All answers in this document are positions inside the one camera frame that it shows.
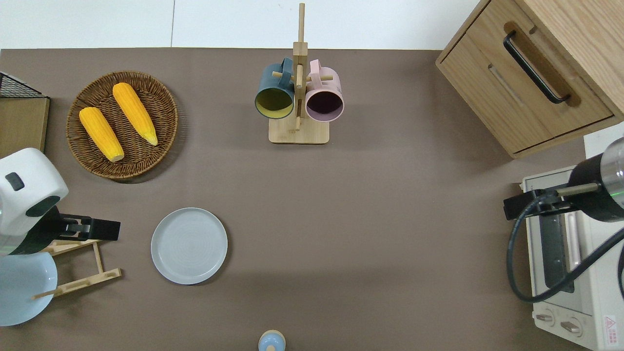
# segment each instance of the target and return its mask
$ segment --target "round woven tray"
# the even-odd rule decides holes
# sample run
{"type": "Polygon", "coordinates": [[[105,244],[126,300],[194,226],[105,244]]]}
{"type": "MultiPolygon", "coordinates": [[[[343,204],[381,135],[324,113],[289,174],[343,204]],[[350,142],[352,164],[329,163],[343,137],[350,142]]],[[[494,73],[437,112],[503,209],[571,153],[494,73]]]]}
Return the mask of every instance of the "round woven tray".
{"type": "Polygon", "coordinates": [[[74,100],[67,116],[66,136],[69,149],[78,162],[98,176],[125,180],[154,168],[171,149],[178,130],[178,109],[173,96],[156,78],[141,72],[123,71],[98,78],[74,100]],[[158,145],[153,146],[134,130],[113,97],[113,85],[130,84],[149,113],[156,129],[158,145]],[[124,158],[109,161],[95,146],[80,123],[78,113],[97,107],[109,122],[124,150],[124,158]]]}

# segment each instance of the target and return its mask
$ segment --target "white plate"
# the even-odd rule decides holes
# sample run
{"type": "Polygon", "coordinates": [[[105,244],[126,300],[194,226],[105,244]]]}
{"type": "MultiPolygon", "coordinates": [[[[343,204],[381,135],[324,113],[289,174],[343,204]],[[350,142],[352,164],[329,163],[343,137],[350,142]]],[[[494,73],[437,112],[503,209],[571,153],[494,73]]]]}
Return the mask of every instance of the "white plate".
{"type": "Polygon", "coordinates": [[[52,300],[52,295],[32,300],[33,295],[56,289],[57,272],[47,252],[0,258],[0,327],[33,319],[52,300]]]}
{"type": "Polygon", "coordinates": [[[152,236],[152,261],[168,280],[197,284],[216,273],[228,251],[223,224],[212,213],[194,207],[171,212],[152,236]]]}

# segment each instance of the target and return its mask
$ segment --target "oven window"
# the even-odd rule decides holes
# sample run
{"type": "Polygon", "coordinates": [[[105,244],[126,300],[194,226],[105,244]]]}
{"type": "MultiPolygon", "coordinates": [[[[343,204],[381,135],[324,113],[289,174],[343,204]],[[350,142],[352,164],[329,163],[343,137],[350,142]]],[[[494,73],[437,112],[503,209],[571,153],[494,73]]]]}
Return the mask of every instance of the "oven window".
{"type": "MultiPolygon", "coordinates": [[[[544,260],[544,279],[548,288],[559,283],[568,273],[565,256],[565,219],[563,214],[541,215],[540,231],[542,234],[542,258],[544,260]]],[[[562,289],[573,293],[574,283],[562,289]]]]}

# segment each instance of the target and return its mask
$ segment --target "wooden mug rack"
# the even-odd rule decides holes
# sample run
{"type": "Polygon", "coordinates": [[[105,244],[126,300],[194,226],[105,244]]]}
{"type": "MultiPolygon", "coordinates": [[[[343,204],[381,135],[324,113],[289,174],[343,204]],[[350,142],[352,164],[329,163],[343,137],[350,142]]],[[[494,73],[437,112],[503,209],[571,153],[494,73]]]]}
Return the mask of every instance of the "wooden mug rack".
{"type": "MultiPolygon", "coordinates": [[[[305,4],[299,4],[299,40],[293,43],[293,72],[295,82],[295,106],[293,112],[282,119],[269,120],[269,141],[274,144],[327,144],[329,123],[318,122],[306,113],[306,81],[308,78],[308,43],[303,41],[305,4]]],[[[321,80],[332,80],[322,76],[321,80]]]]}

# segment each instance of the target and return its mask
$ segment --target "mug handle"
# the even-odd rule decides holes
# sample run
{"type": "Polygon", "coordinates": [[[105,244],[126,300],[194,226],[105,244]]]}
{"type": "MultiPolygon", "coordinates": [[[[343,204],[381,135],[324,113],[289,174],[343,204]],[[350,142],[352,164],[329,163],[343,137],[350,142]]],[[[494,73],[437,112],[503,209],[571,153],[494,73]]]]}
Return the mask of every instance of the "mug handle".
{"type": "Polygon", "coordinates": [[[310,79],[312,80],[313,89],[321,89],[321,63],[319,60],[310,61],[310,79]]]}
{"type": "Polygon", "coordinates": [[[293,76],[293,60],[284,57],[284,61],[281,62],[281,78],[278,85],[284,89],[288,88],[290,84],[290,77],[293,76]]]}

